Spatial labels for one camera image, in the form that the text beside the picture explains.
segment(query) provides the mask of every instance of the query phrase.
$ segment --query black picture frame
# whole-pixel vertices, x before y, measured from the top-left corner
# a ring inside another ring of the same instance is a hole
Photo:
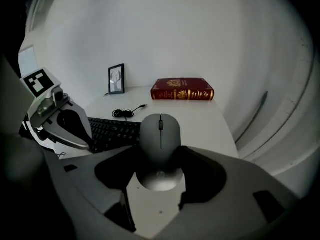
[[[119,80],[117,80],[116,84],[111,83],[112,79],[117,79],[117,77],[112,76],[111,74],[114,74],[116,69],[118,69],[118,74],[119,74]],[[121,80],[121,90],[119,90],[118,88],[118,81]],[[113,67],[110,67],[108,69],[108,86],[109,86],[109,94],[124,94],[125,93],[125,64],[120,64],[120,65],[116,65]]]

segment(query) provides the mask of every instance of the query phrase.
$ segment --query deer artwork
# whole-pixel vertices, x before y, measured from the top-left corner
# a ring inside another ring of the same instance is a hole
[[[119,91],[122,91],[122,88],[118,88],[118,82],[122,79],[122,75],[121,75],[121,72],[118,70],[118,73],[119,73],[119,78],[115,78],[115,80],[113,79],[113,72],[110,74],[110,79],[113,80],[113,86],[114,86],[114,91],[115,92],[119,92]]]

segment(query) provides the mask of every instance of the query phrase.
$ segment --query book spine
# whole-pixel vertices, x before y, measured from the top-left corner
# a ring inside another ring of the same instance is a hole
[[[212,90],[151,90],[153,100],[191,100],[191,101],[212,101],[215,91]]]

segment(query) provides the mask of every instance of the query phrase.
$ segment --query book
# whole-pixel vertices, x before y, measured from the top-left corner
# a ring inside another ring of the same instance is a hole
[[[212,101],[215,90],[203,78],[158,79],[151,89],[153,100]]]

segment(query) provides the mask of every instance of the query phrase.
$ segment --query mouse scroll wheel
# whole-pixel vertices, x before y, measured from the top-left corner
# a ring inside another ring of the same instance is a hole
[[[159,120],[159,130],[162,131],[164,129],[164,122]]]

